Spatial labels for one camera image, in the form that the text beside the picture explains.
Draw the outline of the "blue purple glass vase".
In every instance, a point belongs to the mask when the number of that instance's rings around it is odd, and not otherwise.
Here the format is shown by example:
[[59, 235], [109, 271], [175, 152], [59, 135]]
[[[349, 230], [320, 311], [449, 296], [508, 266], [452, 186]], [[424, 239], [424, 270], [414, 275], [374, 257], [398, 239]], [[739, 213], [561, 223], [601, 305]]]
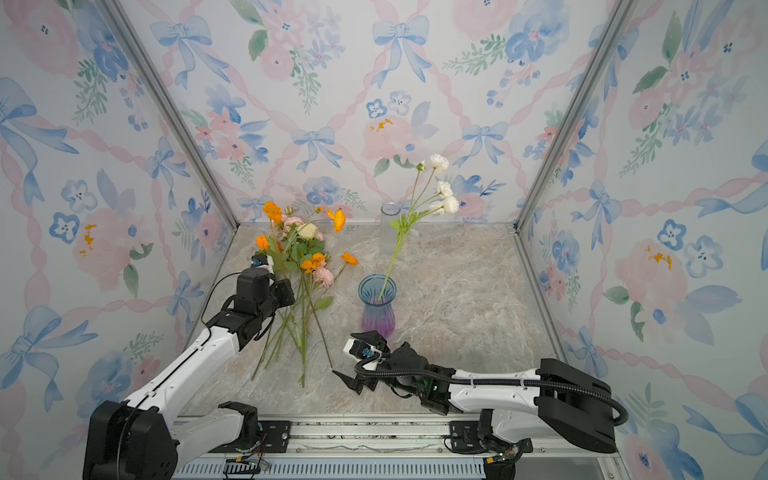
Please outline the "blue purple glass vase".
[[361, 329], [376, 331], [389, 338], [395, 331], [396, 316], [392, 306], [397, 296], [396, 283], [384, 274], [372, 274], [359, 284], [358, 295], [363, 303]]

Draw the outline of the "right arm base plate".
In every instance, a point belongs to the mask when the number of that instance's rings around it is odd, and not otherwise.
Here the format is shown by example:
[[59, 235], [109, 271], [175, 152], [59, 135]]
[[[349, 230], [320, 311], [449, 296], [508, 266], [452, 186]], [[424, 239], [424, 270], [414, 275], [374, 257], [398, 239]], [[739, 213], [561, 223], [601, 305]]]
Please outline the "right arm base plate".
[[530, 439], [524, 439], [515, 443], [499, 440], [490, 433], [480, 433], [480, 422], [475, 421], [450, 421], [449, 433], [444, 438], [444, 446], [452, 453], [461, 455], [513, 454], [532, 453], [533, 446]]

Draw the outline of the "orange poppy flower stem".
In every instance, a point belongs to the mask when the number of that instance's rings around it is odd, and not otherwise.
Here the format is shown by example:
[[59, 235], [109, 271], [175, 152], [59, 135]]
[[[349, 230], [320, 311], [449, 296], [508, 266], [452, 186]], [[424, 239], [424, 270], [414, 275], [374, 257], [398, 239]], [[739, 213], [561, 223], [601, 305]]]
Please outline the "orange poppy flower stem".
[[334, 271], [332, 255], [317, 222], [304, 220], [268, 201], [262, 207], [270, 232], [257, 239], [258, 252], [271, 260], [275, 274], [294, 288], [296, 304], [283, 316], [286, 329], [299, 342], [310, 335], [318, 314], [334, 302], [331, 288], [340, 271]]

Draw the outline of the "clear frosted glass vase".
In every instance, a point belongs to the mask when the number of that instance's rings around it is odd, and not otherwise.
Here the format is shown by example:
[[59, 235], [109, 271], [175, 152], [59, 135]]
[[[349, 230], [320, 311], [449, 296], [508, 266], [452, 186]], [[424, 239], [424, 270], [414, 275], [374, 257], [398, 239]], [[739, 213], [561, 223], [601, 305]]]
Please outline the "clear frosted glass vase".
[[390, 223], [399, 220], [402, 214], [402, 208], [399, 203], [385, 202], [380, 208], [379, 217], [379, 252], [382, 256], [391, 256], [394, 253], [398, 230], [393, 228]]

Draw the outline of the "pink orange bud stem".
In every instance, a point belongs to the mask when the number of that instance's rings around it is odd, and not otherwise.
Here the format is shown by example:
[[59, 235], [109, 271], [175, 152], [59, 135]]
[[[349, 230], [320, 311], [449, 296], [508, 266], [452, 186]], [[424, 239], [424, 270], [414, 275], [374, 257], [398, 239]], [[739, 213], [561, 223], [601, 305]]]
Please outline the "pink orange bud stem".
[[336, 280], [348, 267], [357, 266], [359, 260], [349, 252], [341, 256], [341, 267], [334, 272], [329, 265], [329, 257], [325, 253], [312, 253], [306, 256], [299, 264], [300, 296], [301, 296], [301, 326], [298, 341], [298, 349], [301, 355], [301, 375], [299, 384], [306, 386], [309, 371], [309, 340], [311, 329], [315, 328], [320, 336], [320, 343], [329, 366], [333, 366], [330, 349], [325, 334], [325, 328], [320, 321], [320, 313], [327, 310], [333, 303], [334, 297], [331, 289]]

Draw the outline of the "left corner aluminium post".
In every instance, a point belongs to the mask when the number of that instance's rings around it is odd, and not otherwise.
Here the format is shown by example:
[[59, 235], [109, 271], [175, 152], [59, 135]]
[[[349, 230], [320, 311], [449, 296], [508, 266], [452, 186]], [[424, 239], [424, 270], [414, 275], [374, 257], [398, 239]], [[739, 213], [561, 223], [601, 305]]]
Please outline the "left corner aluminium post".
[[183, 116], [161, 80], [159, 71], [131, 24], [127, 13], [119, 1], [96, 1], [95, 4], [108, 26], [113, 30], [118, 42], [125, 49], [129, 59], [146, 81], [150, 96], [159, 108], [162, 119], [166, 121], [172, 135], [179, 142], [203, 187], [211, 196], [213, 204], [223, 215], [226, 224], [231, 229], [236, 230], [239, 221], [235, 218], [232, 208], [212, 175], [212, 171], [200, 154], [192, 133], [185, 125]]

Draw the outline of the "pink rose flower stem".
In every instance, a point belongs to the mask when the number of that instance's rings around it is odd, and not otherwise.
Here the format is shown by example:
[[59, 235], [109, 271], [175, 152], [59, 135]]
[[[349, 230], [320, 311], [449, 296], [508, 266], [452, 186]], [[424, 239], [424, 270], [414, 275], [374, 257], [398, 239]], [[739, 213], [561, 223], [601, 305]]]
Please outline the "pink rose flower stem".
[[325, 253], [325, 237], [313, 220], [304, 220], [293, 215], [290, 209], [281, 223], [282, 237], [278, 240], [278, 251], [296, 255]]

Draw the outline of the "corner aluminium post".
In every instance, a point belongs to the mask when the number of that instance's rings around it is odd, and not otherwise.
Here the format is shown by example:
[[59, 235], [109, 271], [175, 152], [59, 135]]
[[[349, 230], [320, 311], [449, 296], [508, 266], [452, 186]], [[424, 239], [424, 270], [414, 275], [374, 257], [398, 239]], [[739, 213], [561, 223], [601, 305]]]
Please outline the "corner aluminium post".
[[577, 130], [580, 119], [591, 101], [598, 80], [607, 68], [621, 37], [627, 29], [633, 9], [637, 2], [621, 0], [615, 4], [615, 9], [608, 17], [605, 29], [599, 38], [594, 54], [587, 64], [583, 79], [574, 91], [573, 98], [565, 110], [564, 119], [555, 136], [549, 153], [544, 159], [541, 169], [534, 178], [533, 185], [526, 197], [526, 202], [514, 223], [515, 233], [520, 235], [532, 222], [536, 204], [545, 190], [548, 178], [557, 167], [559, 157], [566, 147], [571, 135]]
[[192, 133], [185, 125], [183, 116], [161, 80], [159, 71], [131, 24], [127, 13], [119, 1], [96, 1], [95, 4], [108, 26], [113, 30], [118, 42], [125, 49], [129, 59], [146, 81], [150, 96], [159, 108], [162, 119], [166, 121], [172, 135], [179, 142], [203, 187], [211, 196], [213, 204], [223, 215], [226, 224], [231, 229], [236, 230], [239, 221], [235, 218], [232, 208], [212, 175], [212, 171], [200, 154]]

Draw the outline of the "aluminium front rail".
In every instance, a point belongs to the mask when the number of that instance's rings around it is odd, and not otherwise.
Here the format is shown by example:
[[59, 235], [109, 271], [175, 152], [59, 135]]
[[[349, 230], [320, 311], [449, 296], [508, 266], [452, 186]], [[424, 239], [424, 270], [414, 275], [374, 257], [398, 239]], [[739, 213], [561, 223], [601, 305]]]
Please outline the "aluminium front rail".
[[176, 479], [626, 479], [616, 454], [581, 450], [559, 438], [534, 438], [513, 465], [444, 446], [450, 421], [476, 415], [263, 415], [292, 423], [286, 453], [205, 453]]

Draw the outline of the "orange marigold flower stem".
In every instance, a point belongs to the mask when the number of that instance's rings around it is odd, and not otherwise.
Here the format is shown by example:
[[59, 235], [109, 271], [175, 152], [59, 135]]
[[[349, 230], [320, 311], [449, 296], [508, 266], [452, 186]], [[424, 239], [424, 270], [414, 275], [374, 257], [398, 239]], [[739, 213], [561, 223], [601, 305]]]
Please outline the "orange marigold flower stem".
[[259, 273], [254, 280], [258, 326], [253, 341], [263, 339], [265, 343], [252, 377], [280, 359], [283, 341], [287, 338], [293, 341], [305, 362], [307, 336], [300, 319], [303, 313], [301, 292], [293, 289], [284, 252], [272, 236], [259, 236], [256, 242], [258, 251], [252, 257], [252, 266]]

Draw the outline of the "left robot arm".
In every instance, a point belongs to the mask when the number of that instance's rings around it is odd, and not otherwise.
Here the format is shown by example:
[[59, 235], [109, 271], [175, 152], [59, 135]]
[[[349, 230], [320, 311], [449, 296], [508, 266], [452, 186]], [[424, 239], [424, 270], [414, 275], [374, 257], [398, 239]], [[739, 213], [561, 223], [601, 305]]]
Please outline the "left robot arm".
[[174, 423], [203, 384], [246, 345], [263, 338], [277, 311], [295, 296], [271, 260], [255, 256], [238, 273], [236, 292], [198, 338], [167, 368], [121, 402], [106, 401], [91, 414], [85, 479], [169, 479], [176, 469], [220, 446], [250, 453], [264, 441], [256, 407], [222, 403], [182, 426]]

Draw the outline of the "white flower stem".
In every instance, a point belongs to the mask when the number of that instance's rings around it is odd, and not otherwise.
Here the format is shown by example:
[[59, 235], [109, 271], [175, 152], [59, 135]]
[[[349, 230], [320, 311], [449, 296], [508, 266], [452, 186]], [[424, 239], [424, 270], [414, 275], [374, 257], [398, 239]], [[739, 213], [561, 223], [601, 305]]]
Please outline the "white flower stem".
[[389, 222], [396, 232], [396, 241], [383, 286], [377, 297], [379, 302], [383, 300], [387, 282], [411, 229], [426, 217], [458, 212], [460, 203], [450, 183], [436, 178], [438, 173], [444, 173], [449, 166], [450, 162], [441, 154], [432, 154], [416, 166], [417, 174], [407, 211], [398, 219]]

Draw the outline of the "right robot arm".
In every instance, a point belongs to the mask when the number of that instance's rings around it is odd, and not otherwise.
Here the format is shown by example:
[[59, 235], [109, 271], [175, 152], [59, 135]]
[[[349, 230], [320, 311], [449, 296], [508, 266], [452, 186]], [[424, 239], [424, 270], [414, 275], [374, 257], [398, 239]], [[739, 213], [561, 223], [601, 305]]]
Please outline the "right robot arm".
[[384, 384], [438, 415], [477, 413], [478, 441], [486, 451], [559, 437], [613, 454], [615, 430], [629, 419], [607, 383], [554, 358], [517, 373], [473, 373], [433, 364], [409, 343], [390, 349], [377, 331], [352, 334], [343, 351], [356, 362], [354, 375], [339, 376], [350, 390]]

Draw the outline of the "cream rose flower stem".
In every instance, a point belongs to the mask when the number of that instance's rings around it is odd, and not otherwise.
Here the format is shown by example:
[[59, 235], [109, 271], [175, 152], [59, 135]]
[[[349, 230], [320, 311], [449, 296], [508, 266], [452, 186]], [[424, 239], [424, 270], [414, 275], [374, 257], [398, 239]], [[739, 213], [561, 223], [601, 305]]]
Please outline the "cream rose flower stem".
[[302, 362], [306, 362], [310, 323], [314, 315], [315, 291], [326, 281], [327, 257], [324, 240], [314, 223], [292, 223], [287, 230], [287, 271], [298, 293], [299, 313], [296, 320], [296, 344]]

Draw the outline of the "right corner aluminium post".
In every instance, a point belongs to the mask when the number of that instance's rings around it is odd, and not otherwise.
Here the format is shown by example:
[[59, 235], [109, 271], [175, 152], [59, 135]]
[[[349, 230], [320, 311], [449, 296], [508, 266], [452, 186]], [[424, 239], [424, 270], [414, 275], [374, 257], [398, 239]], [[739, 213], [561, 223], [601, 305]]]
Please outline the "right corner aluminium post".
[[515, 233], [520, 235], [532, 222], [536, 204], [545, 190], [548, 178], [557, 167], [559, 157], [566, 147], [571, 135], [577, 130], [580, 119], [591, 101], [598, 80], [607, 68], [621, 37], [627, 29], [633, 9], [637, 2], [621, 0], [615, 4], [615, 9], [608, 17], [605, 29], [599, 38], [594, 54], [587, 64], [583, 79], [574, 91], [573, 98], [565, 110], [564, 119], [555, 136], [549, 153], [544, 159], [541, 169], [534, 178], [533, 185], [526, 197], [526, 202], [514, 223]]

